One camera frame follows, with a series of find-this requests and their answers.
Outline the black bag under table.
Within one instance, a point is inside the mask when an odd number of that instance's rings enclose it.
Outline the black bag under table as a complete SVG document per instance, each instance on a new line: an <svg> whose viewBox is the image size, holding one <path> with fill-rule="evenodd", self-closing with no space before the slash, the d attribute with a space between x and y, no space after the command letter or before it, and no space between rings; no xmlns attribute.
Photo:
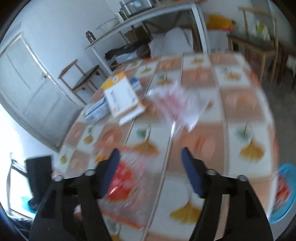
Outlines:
<svg viewBox="0 0 296 241"><path fill-rule="evenodd" d="M132 53L134 51L139 50L140 48L146 50L148 48L148 44L142 42L135 42L124 45L120 48L111 49L105 53L105 60L111 60L114 56Z"/></svg>

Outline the silver rice cooker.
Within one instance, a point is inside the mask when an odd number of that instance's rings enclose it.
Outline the silver rice cooker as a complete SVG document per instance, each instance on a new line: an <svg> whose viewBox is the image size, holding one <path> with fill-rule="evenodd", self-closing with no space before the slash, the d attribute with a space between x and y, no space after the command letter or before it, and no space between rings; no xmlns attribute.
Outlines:
<svg viewBox="0 0 296 241"><path fill-rule="evenodd" d="M156 5L154 0L122 0L119 3L127 17L151 9Z"/></svg>

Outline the red milk drink can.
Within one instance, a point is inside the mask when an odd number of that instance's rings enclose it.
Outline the red milk drink can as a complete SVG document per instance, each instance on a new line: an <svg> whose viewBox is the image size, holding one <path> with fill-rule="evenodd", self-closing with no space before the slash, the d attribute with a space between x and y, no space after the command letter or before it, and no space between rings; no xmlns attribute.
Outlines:
<svg viewBox="0 0 296 241"><path fill-rule="evenodd" d="M290 197L290 188L282 174L278 174L278 182L277 182L277 192L276 192L276 199L275 199L275 209L279 209L282 207Z"/></svg>

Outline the glass jar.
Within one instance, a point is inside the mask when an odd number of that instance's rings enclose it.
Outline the glass jar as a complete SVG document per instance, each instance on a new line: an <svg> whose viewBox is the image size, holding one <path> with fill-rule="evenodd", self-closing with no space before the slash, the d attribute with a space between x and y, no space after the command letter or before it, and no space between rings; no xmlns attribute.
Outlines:
<svg viewBox="0 0 296 241"><path fill-rule="evenodd" d="M85 35L90 43L93 43L96 40L95 36L93 35L93 33L91 31L87 31L85 33Z"/></svg>

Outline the red snack bag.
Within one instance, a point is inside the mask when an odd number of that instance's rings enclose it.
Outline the red snack bag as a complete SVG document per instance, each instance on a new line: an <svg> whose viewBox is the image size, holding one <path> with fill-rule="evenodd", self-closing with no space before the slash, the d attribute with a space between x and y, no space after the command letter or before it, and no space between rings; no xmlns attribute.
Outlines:
<svg viewBox="0 0 296 241"><path fill-rule="evenodd" d="M118 148L120 162L100 208L105 216L142 230L154 209L167 149L156 144Z"/></svg>

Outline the wooden chair left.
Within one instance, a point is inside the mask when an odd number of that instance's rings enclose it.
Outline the wooden chair left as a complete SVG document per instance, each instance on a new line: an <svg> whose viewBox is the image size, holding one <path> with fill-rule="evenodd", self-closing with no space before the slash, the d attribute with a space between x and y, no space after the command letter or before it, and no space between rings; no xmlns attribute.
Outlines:
<svg viewBox="0 0 296 241"><path fill-rule="evenodd" d="M78 77L76 77L75 83L70 85L65 80L65 77L68 77L68 73L73 68L78 71ZM75 59L60 72L58 79L61 80L63 84L65 84L65 86L71 91L71 93L74 94L74 96L85 105L86 101L79 96L78 92L81 90L88 90L91 94L95 94L95 91L99 89L99 87L97 87L93 81L95 76L99 76L102 80L107 79L107 75L104 73L100 65L95 65L89 70L83 71L83 69L78 64L78 60Z"/></svg>

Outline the white sack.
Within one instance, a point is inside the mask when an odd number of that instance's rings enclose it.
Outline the white sack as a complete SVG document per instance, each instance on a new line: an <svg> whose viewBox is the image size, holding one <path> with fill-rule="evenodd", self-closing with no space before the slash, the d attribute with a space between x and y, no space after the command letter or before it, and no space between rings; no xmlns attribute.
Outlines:
<svg viewBox="0 0 296 241"><path fill-rule="evenodd" d="M152 40L149 42L149 49L151 57L192 53L192 30L175 27L165 33L152 34Z"/></svg>

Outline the wooden chair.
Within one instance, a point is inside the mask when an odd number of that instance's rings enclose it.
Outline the wooden chair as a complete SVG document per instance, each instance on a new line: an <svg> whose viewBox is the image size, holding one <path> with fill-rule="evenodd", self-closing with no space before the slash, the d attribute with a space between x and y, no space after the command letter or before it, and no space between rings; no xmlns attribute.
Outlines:
<svg viewBox="0 0 296 241"><path fill-rule="evenodd" d="M78 77L76 77L75 83L70 85L65 80L65 77L68 77L68 73L73 68L78 71ZM74 96L85 105L86 101L79 96L78 92L81 90L88 90L91 94L95 94L95 91L99 89L99 87L97 87L93 81L95 76L99 76L102 80L107 79L107 75L104 73L100 65L95 65L89 70L83 71L83 69L78 64L78 60L75 59L60 72L58 79L61 80L63 84L65 84L65 86L71 91L71 93L74 94Z"/></svg>
<svg viewBox="0 0 296 241"><path fill-rule="evenodd" d="M278 49L279 49L277 20L271 13L264 11L262 9L256 9L256 8L251 8L247 6L239 6L238 10L243 13L245 32L232 31L231 33L229 33L227 35L228 49L229 51L233 51L234 44L244 47L246 50L247 60L249 59L250 51L259 54L261 56L260 76L259 76L260 80L262 80L263 78L266 58L272 56L273 64L272 64L272 69L270 74L270 80L273 81L275 69L278 61ZM251 34L248 27L247 13L252 13L254 15L265 16L267 18L270 18L273 23L274 36L269 40L264 40L258 36Z"/></svg>

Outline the yellow white capsule box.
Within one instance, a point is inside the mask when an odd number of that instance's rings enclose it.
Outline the yellow white capsule box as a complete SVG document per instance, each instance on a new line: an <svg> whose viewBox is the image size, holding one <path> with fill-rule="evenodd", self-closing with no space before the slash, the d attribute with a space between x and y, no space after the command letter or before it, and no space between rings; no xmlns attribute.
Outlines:
<svg viewBox="0 0 296 241"><path fill-rule="evenodd" d="M101 88L111 115L118 119L120 126L145 112L145 106L136 93L142 90L140 82L132 82L124 72L109 77Z"/></svg>

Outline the white side table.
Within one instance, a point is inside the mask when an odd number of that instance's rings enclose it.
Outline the white side table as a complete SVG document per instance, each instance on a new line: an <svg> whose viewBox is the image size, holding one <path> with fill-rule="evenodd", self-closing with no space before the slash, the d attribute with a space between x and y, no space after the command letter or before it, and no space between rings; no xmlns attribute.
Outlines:
<svg viewBox="0 0 296 241"><path fill-rule="evenodd" d="M99 59L100 65L103 66L103 71L107 74L111 74L112 71L111 71L111 68L109 67L109 64L106 62L105 58L102 57L95 50L96 44L99 44L107 40L108 38L112 37L117 33L121 33L126 28L130 28L139 23L145 26L148 23L148 21L152 18L175 13L178 11L190 11L192 13L194 23L196 24L196 27L197 27L201 49L203 53L208 53L209 52L208 33L207 33L206 24L204 21L202 11L197 1L180 1L178 3L175 2L175 3L169 3L169 4L162 4L160 6L156 6L155 8L148 9L142 13L132 16L131 18L113 27L111 30L107 31L104 35L96 39L93 43L88 45L86 49L91 49L95 54L95 56Z"/></svg>

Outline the wooden chair right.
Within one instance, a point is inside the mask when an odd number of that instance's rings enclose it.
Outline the wooden chair right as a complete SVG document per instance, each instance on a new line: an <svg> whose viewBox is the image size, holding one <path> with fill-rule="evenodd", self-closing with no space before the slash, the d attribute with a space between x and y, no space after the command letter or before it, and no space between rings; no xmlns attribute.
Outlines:
<svg viewBox="0 0 296 241"><path fill-rule="evenodd" d="M259 54L261 56L260 76L259 76L260 80L262 80L263 78L266 58L272 56L273 64L272 64L272 69L270 74L270 80L273 81L275 69L278 61L278 49L279 49L277 20L271 13L264 11L262 9L256 9L256 8L251 8L247 6L239 6L238 10L243 13L245 32L232 31L231 33L229 33L227 35L228 49L229 51L233 51L234 44L244 47L246 50L247 60L249 59L250 51ZM251 34L248 27L247 13L252 13L254 15L265 16L267 18L270 18L273 23L274 36L269 40L264 40L258 36Z"/></svg>

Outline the white door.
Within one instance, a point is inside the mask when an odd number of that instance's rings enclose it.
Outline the white door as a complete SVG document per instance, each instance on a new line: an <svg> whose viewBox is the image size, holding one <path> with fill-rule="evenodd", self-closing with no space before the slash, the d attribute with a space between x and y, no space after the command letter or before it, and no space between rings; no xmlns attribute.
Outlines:
<svg viewBox="0 0 296 241"><path fill-rule="evenodd" d="M81 107L60 88L16 36L1 52L1 104L34 138L59 151Z"/></svg>

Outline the yellow bag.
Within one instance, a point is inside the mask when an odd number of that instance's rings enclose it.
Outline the yellow bag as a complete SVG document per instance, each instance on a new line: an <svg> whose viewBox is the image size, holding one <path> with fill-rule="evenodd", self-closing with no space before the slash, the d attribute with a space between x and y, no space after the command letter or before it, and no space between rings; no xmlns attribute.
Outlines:
<svg viewBox="0 0 296 241"><path fill-rule="evenodd" d="M234 22L224 16L210 14L206 27L208 30L232 31L234 30Z"/></svg>

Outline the glass bowl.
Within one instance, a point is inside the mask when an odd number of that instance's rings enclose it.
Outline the glass bowl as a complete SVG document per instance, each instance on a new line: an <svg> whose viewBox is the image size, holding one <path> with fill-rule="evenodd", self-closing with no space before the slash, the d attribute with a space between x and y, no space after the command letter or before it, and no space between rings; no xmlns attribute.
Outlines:
<svg viewBox="0 0 296 241"><path fill-rule="evenodd" d="M110 29L112 29L113 27L118 25L118 21L117 18L112 18L110 20L107 20L106 22L102 23L101 25L99 25L96 30L105 30L108 31Z"/></svg>

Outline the blue plastic trash basket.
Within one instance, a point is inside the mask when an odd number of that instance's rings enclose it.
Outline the blue plastic trash basket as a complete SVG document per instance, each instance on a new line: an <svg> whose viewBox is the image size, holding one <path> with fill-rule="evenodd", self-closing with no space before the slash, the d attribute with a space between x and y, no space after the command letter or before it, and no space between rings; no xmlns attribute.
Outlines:
<svg viewBox="0 0 296 241"><path fill-rule="evenodd" d="M295 166L282 165L278 170L277 180L276 199L269 220L271 224L282 220L295 203Z"/></svg>

